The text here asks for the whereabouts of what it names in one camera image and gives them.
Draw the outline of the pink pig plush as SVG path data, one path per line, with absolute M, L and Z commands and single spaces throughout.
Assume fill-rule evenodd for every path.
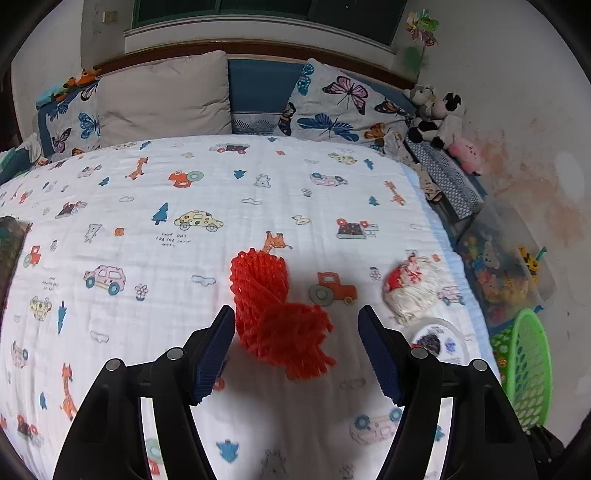
M 470 141 L 458 137 L 450 145 L 449 154 L 455 158 L 468 175 L 481 176 L 484 160 L 478 148 Z

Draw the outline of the orange toy on pillow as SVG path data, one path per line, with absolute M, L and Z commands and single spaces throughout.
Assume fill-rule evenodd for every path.
M 90 85 L 97 80 L 98 74 L 94 70 L 83 69 L 78 77 L 70 77 L 63 85 L 62 88 L 71 90 L 74 87 L 84 87 Z

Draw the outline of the red foam fruit net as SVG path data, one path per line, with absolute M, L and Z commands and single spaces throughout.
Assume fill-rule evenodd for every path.
M 320 377 L 337 362 L 322 351 L 334 325 L 318 305 L 290 302 L 287 263 L 263 250 L 241 251 L 230 263 L 235 329 L 245 351 L 283 369 L 287 379 Z

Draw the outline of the blue sofa cushion backrest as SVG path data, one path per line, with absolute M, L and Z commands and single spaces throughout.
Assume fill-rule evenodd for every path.
M 270 60 L 228 60 L 231 128 L 235 134 L 270 136 L 287 107 L 303 65 Z

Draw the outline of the crumpled white tissue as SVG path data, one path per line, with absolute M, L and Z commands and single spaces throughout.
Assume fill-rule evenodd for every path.
M 436 303 L 447 279 L 440 261 L 412 253 L 386 277 L 383 298 L 394 319 L 408 326 Z

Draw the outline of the black white cow plush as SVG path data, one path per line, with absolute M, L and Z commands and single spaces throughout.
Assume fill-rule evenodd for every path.
M 417 107 L 407 138 L 414 144 L 429 142 L 438 150 L 448 149 L 461 137 L 466 105 L 456 92 L 438 96 L 431 86 L 417 85 L 404 95 Z

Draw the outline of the white cartoon print blanket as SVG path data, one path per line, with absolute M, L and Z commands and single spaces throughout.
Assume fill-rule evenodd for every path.
M 468 359 L 493 357 L 461 258 L 417 175 L 365 147 L 276 137 L 197 136 L 77 154 L 1 188 L 1 212 L 29 225 L 1 326 L 1 424 L 39 479 L 54 473 L 104 363 L 152 361 L 231 304 L 230 263 L 262 250 L 287 264 L 288 298 L 332 322 L 335 360 L 287 378 L 235 343 L 193 410 L 221 479 L 373 479 L 402 411 L 386 398 L 356 327 L 370 305 L 397 324 L 385 277 L 432 260 Z

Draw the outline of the colourful wall decoration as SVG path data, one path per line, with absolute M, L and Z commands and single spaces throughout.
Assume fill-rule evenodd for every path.
M 407 17 L 406 31 L 414 42 L 414 46 L 408 46 L 402 51 L 402 59 L 406 70 L 413 73 L 415 78 L 420 76 L 426 50 L 438 44 L 435 36 L 438 27 L 439 21 L 430 14 L 428 9 L 411 11 Z

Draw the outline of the grey patterned folded cloth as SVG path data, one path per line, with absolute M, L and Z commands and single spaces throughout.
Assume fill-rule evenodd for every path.
M 485 203 L 483 196 L 453 159 L 428 142 L 414 143 L 406 139 L 405 143 L 443 192 L 459 220 L 481 211 Z

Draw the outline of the round container berry label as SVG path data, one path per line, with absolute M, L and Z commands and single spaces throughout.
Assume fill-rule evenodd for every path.
M 424 317 L 407 329 L 407 339 L 412 345 L 431 352 L 441 362 L 464 366 L 469 363 L 470 355 L 463 334 L 447 320 Z

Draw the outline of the butterfly print pillow left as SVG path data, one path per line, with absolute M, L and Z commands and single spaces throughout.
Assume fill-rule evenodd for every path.
M 102 146 L 98 115 L 99 81 L 76 88 L 63 100 L 43 106 L 37 114 L 44 156 L 55 162 Z

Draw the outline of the clear plastic toy bin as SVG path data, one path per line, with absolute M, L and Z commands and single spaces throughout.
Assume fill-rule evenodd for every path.
M 525 220 L 508 200 L 488 201 L 475 215 L 456 243 L 466 275 L 490 328 L 500 327 L 526 308 L 544 309 L 556 284 L 545 256 L 540 262 L 539 283 L 535 284 L 518 248 L 532 255 L 539 245 Z

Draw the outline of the butterfly print pillow right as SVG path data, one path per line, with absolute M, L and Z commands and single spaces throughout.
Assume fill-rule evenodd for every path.
M 382 153 L 386 136 L 404 137 L 412 120 L 413 115 L 400 103 L 335 67 L 309 59 L 274 133 L 362 145 Z

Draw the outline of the yellow toy truck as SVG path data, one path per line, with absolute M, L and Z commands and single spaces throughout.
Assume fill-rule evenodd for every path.
M 547 253 L 547 248 L 542 247 L 536 255 L 532 255 L 525 246 L 520 246 L 518 248 L 518 251 L 534 283 L 538 284 L 540 262 L 543 260 L 545 254 Z

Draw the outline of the green plastic trash basket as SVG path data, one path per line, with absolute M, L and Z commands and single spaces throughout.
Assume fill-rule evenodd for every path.
M 521 310 L 491 337 L 503 389 L 524 430 L 544 426 L 553 395 L 550 345 L 537 312 Z

